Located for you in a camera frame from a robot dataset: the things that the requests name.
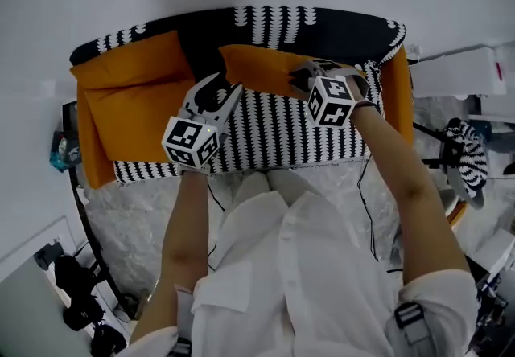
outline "black chair leg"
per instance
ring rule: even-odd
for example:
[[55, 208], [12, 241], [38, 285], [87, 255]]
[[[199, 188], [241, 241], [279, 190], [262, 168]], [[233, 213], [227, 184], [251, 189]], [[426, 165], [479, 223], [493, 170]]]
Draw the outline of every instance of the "black chair leg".
[[440, 168], [445, 165], [445, 161], [442, 158], [423, 158], [422, 162], [431, 169]]
[[433, 131], [432, 129], [428, 129], [427, 127], [424, 127], [423, 125], [420, 125], [416, 122], [413, 123], [413, 127], [415, 129], [417, 129], [418, 131], [422, 131], [424, 134], [427, 134], [428, 136], [436, 138], [437, 140], [443, 142], [444, 144], [449, 144], [450, 146], [459, 148], [459, 144], [457, 142], [455, 142], [451, 138], [447, 137], [443, 133], [440, 133], [439, 131]]

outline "chair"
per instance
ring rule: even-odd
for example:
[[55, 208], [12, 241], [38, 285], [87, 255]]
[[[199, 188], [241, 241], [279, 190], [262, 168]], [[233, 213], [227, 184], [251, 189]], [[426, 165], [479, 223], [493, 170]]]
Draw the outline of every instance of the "chair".
[[444, 131], [417, 123], [413, 123], [413, 127], [442, 143], [438, 158], [424, 158], [422, 162], [430, 169], [440, 168], [455, 193], [476, 210], [481, 209], [488, 168], [486, 153], [476, 131], [459, 118], [451, 119]]

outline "floor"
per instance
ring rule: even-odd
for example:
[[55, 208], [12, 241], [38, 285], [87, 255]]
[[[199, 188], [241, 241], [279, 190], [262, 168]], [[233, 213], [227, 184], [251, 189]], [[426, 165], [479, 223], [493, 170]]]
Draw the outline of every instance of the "floor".
[[[468, 103], [455, 98], [417, 99], [414, 102], [415, 120], [427, 127], [442, 129], [452, 117], [466, 117]], [[439, 143], [427, 135], [415, 132], [415, 148], [421, 157], [435, 157]], [[488, 154], [490, 177], [485, 186], [484, 208], [468, 208], [455, 233], [463, 250], [472, 254], [498, 227], [508, 228], [515, 217], [515, 176], [502, 178], [501, 172], [509, 161], [506, 154]], [[366, 215], [356, 187], [365, 162], [347, 162], [332, 166], [295, 170], [320, 190], [355, 226], [364, 247], [369, 247], [370, 220]], [[159, 276], [160, 248], [168, 217], [179, 189], [177, 178], [152, 180], [123, 187], [115, 183], [91, 190], [84, 180], [82, 169], [79, 181], [88, 200], [86, 211], [104, 258], [122, 292], [141, 294], [152, 290]], [[446, 179], [438, 170], [431, 171], [439, 189]], [[226, 174], [209, 179], [214, 195], [224, 207], [234, 196], [242, 174]], [[362, 183], [363, 196], [373, 218], [377, 255], [390, 269], [399, 266], [398, 213], [393, 198], [370, 161]], [[221, 209], [209, 200], [210, 244], [222, 216]]]

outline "orange pillow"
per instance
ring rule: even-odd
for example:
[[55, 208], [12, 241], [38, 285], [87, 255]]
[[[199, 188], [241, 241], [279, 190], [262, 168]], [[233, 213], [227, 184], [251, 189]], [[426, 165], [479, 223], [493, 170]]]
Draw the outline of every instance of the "orange pillow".
[[177, 31], [105, 52], [70, 72], [85, 89], [131, 87], [193, 78]]
[[245, 88], [254, 91], [294, 98], [301, 97], [290, 86], [290, 72], [305, 61], [313, 60], [313, 57], [306, 55], [250, 45], [228, 45], [220, 47], [220, 52], [224, 57], [229, 83], [242, 82]]
[[84, 172], [89, 185], [99, 188], [115, 179], [113, 162], [105, 155], [82, 87], [77, 87], [77, 106], [80, 152], [82, 153]]
[[86, 90], [85, 96], [109, 160], [169, 162], [161, 140], [193, 79], [128, 88]]

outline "black cable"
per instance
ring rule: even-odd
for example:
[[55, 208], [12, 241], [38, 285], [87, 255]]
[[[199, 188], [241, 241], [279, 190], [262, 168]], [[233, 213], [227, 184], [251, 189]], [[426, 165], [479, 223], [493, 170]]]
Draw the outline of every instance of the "black cable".
[[222, 205], [220, 204], [220, 201], [218, 201], [216, 199], [215, 195], [212, 193], [212, 189], [211, 189], [211, 186], [209, 185], [209, 183], [208, 183], [208, 189], [211, 192], [212, 199], [214, 199], [216, 204], [218, 204], [218, 206], [222, 209], [222, 211], [225, 212], [225, 208], [222, 207]]
[[[223, 208], [223, 206], [220, 204], [220, 201], [218, 201], [215, 197], [215, 195], [213, 194], [212, 192], [212, 189], [211, 189], [211, 186], [209, 185], [208, 183], [208, 189], [209, 191], [211, 192], [211, 196], [212, 196], [212, 199], [215, 200], [216, 204], [218, 204], [218, 206], [221, 208], [221, 210], [223, 212], [225, 212], [225, 208]], [[216, 249], [216, 245], [217, 245], [217, 242], [215, 241], [215, 246], [212, 248], [212, 250], [208, 253], [208, 267], [212, 270], [212, 271], [215, 271], [215, 269], [209, 264], [209, 257], [213, 254], [213, 252], [215, 251]]]
[[372, 216], [370, 215], [369, 208], [367, 207], [367, 203], [365, 202], [365, 198], [363, 197], [363, 192], [361, 191], [361, 181], [363, 181], [363, 177], [365, 176], [365, 172], [367, 170], [367, 166], [369, 165], [370, 158], [372, 155], [369, 155], [369, 158], [367, 159], [367, 162], [365, 163], [365, 167], [363, 168], [363, 171], [361, 171], [360, 178], [357, 180], [357, 188], [360, 191], [360, 197], [361, 202], [363, 203], [363, 207], [365, 207], [365, 211], [367, 212], [367, 215], [370, 218], [370, 252], [373, 255], [373, 258], [376, 259], [376, 261], [379, 261], [376, 254], [376, 235], [373, 230], [373, 220]]
[[128, 321], [124, 320], [123, 318], [120, 318], [116, 315], [115, 311], [121, 311], [122, 313], [125, 313], [127, 315], [126, 311], [122, 309], [122, 306], [120, 306], [120, 303], [117, 303], [117, 305], [111, 310], [113, 312], [113, 316], [117, 318], [117, 320], [120, 320], [121, 322], [124, 322], [125, 324], [130, 323], [130, 318], [127, 316]]
[[215, 271], [215, 269], [209, 264], [209, 257], [213, 254], [213, 252], [215, 251], [216, 249], [216, 245], [218, 244], [217, 241], [215, 241], [215, 246], [212, 248], [212, 250], [208, 253], [208, 267], [212, 270], [212, 271]]
[[74, 257], [77, 257], [82, 250], [84, 250], [84, 247], [89, 244], [89, 241], [86, 241], [82, 247], [80, 247], [75, 254], [73, 254]]

